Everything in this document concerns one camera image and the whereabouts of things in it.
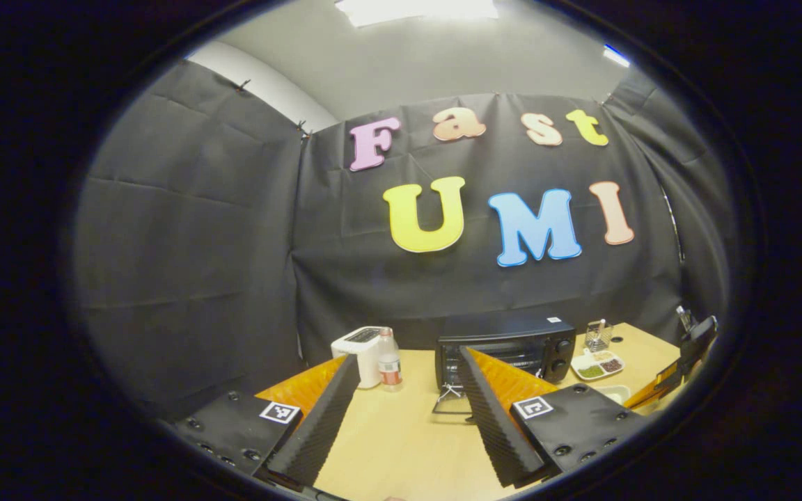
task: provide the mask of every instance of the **yellow letter u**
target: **yellow letter u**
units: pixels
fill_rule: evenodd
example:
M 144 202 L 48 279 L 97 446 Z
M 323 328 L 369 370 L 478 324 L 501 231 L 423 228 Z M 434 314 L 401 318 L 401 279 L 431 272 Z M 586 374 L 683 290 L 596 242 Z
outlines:
M 441 228 L 426 232 L 420 229 L 416 212 L 416 197 L 423 188 L 419 184 L 402 184 L 382 194 L 388 202 L 388 225 L 392 240 L 398 247 L 411 253 L 432 253 L 454 245 L 462 235 L 462 202 L 459 188 L 466 184 L 462 177 L 442 177 L 432 181 L 432 189 L 441 196 L 441 209 L 445 222 Z

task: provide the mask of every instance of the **seasoning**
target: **seasoning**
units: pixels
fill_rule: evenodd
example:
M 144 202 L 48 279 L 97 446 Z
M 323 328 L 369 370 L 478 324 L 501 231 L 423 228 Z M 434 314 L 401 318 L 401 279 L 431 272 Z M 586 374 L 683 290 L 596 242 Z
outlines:
M 580 369 L 577 371 L 577 374 L 582 375 L 583 377 L 599 377 L 602 374 L 605 374 L 598 365 L 590 365 L 588 368 Z
M 611 361 L 608 361 L 608 362 L 603 362 L 603 363 L 601 363 L 601 365 L 602 365 L 602 368 L 604 368 L 606 371 L 608 371 L 610 373 L 613 373 L 614 371 L 618 371 L 621 368 L 621 364 L 617 360 L 611 360 Z

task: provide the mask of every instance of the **ceiling light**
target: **ceiling light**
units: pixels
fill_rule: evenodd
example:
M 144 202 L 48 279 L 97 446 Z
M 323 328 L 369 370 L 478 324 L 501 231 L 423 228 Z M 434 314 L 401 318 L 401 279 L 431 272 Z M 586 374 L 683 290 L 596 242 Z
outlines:
M 340 0 L 335 6 L 356 28 L 419 16 L 497 19 L 494 0 Z
M 615 61 L 615 63 L 620 64 L 623 67 L 630 67 L 630 61 L 624 59 L 619 51 L 615 51 L 611 45 L 605 45 L 605 51 L 602 53 L 608 59 Z

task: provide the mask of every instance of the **black fabric backdrop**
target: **black fabric backdrop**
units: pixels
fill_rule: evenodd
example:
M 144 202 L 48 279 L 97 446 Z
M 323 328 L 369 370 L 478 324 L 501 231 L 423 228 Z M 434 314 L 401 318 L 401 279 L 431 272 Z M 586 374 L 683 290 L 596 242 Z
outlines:
M 437 111 L 474 110 L 487 132 L 441 142 Z M 581 109 L 610 143 L 586 143 L 565 119 Z M 522 113 L 563 135 L 541 146 Z M 351 172 L 356 126 L 398 117 L 383 165 Z M 79 301 L 93 344 L 135 399 L 190 413 L 229 385 L 261 390 L 330 358 L 330 342 L 388 324 L 402 348 L 433 348 L 450 315 L 539 308 L 579 330 L 603 317 L 675 342 L 685 301 L 725 323 L 741 250 L 726 155 L 639 74 L 605 104 L 563 97 L 467 95 L 398 106 L 313 134 L 194 63 L 147 89 L 93 161 L 77 215 Z M 423 187 L 420 226 L 442 224 L 432 180 L 459 175 L 464 234 L 437 253 L 397 247 L 383 191 Z M 636 238 L 608 245 L 588 187 L 620 185 Z M 500 267 L 487 199 L 571 193 L 582 254 Z M 677 216 L 677 233 L 664 194 Z M 681 262 L 680 248 L 686 259 Z

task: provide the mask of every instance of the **foam letter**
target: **foam letter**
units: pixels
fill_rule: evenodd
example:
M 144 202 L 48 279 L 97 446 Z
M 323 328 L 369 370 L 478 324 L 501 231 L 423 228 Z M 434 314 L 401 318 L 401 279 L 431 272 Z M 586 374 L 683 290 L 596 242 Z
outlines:
M 525 134 L 537 143 L 544 146 L 558 146 L 563 143 L 563 135 L 553 128 L 553 121 L 547 115 L 540 113 L 525 113 L 521 123 L 528 128 Z
M 441 209 L 445 222 L 441 228 L 424 232 L 416 212 L 416 197 L 423 188 L 419 184 L 402 184 L 382 194 L 388 202 L 388 225 L 392 240 L 398 247 L 411 253 L 431 253 L 454 245 L 462 235 L 462 201 L 459 188 L 466 184 L 462 177 L 442 177 L 432 181 L 432 189 L 441 196 Z
M 571 111 L 569 114 L 565 115 L 565 117 L 568 120 L 571 120 L 574 125 L 577 126 L 577 132 L 579 132 L 583 136 L 583 139 L 585 139 L 590 145 L 608 145 L 608 137 L 605 137 L 603 134 L 599 134 L 596 132 L 596 128 L 593 127 L 599 124 L 599 121 L 596 120 L 596 118 L 589 116 L 583 112 L 583 110 Z
M 590 193 L 598 197 L 602 213 L 605 215 L 605 226 L 608 228 L 605 242 L 608 245 L 626 244 L 634 237 L 633 230 L 630 229 L 624 218 L 618 191 L 620 191 L 620 186 L 612 181 L 590 184 Z
M 442 141 L 460 139 L 464 136 L 481 136 L 487 130 L 487 127 L 478 121 L 475 111 L 469 108 L 448 108 L 439 111 L 432 117 L 432 121 L 438 124 L 432 130 L 432 134 Z
M 535 218 L 524 200 L 515 193 L 500 193 L 487 199 L 500 216 L 500 233 L 503 253 L 497 257 L 502 267 L 525 264 L 528 254 L 519 246 L 519 237 L 528 245 L 535 260 L 544 257 L 547 240 L 553 235 L 549 255 L 554 260 L 566 260 L 580 255 L 580 244 L 574 237 L 569 209 L 571 194 L 566 190 L 548 190 L 540 203 L 540 215 Z
M 381 128 L 398 130 L 401 128 L 401 121 L 395 117 L 386 118 L 348 131 L 354 136 L 354 161 L 349 166 L 351 170 L 377 167 L 386 161 L 385 157 L 376 152 L 376 147 L 379 146 L 383 152 L 388 152 L 392 146 L 392 133 L 381 130 L 378 134 L 373 134 Z

